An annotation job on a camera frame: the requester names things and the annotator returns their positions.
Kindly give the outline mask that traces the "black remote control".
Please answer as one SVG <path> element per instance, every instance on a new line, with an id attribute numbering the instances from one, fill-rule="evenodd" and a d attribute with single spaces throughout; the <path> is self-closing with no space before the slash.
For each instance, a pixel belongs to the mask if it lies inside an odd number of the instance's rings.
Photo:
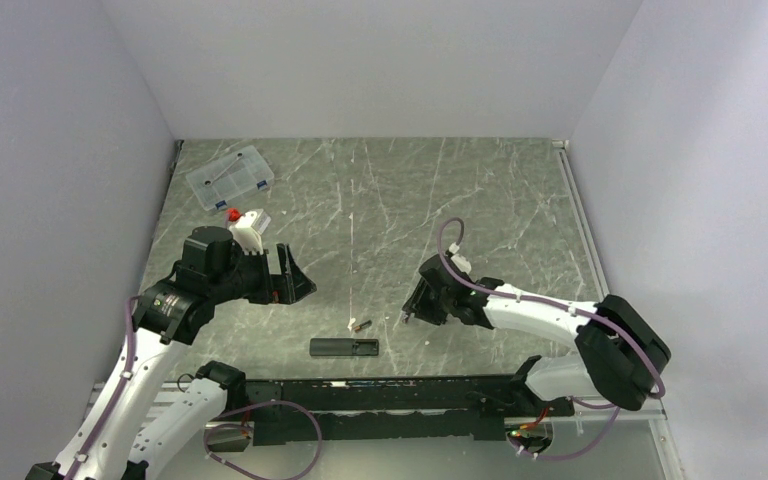
<path id="1" fill-rule="evenodd" d="M 313 338 L 309 344 L 311 357 L 376 357 L 377 339 Z"/>

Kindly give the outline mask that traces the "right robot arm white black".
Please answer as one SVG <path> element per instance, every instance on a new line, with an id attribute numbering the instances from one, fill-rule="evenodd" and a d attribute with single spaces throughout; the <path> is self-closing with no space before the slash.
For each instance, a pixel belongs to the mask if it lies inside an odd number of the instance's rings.
<path id="1" fill-rule="evenodd" d="M 569 348 L 558 357 L 533 355 L 510 380 L 517 411 L 534 415 L 568 397 L 598 396 L 638 411 L 660 393 L 657 377 L 671 358 L 666 343 L 624 298 L 561 300 L 527 292 L 501 279 L 473 281 L 460 255 L 426 260 L 402 306 L 405 319 L 525 332 Z"/>

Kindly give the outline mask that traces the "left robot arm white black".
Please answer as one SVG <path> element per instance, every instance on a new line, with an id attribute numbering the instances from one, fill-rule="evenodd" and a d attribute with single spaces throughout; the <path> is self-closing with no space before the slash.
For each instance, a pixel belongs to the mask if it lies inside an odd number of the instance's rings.
<path id="1" fill-rule="evenodd" d="M 125 340 L 105 385 L 67 446 L 35 464 L 30 479 L 155 479 L 205 424 L 232 420 L 247 406 L 245 374 L 212 361 L 182 397 L 158 418 L 145 420 L 172 368 L 217 306 L 294 304 L 317 289 L 286 244 L 277 247 L 280 271 L 265 250 L 243 248 L 228 228 L 202 226 L 183 243 L 164 277 L 125 305 Z"/>

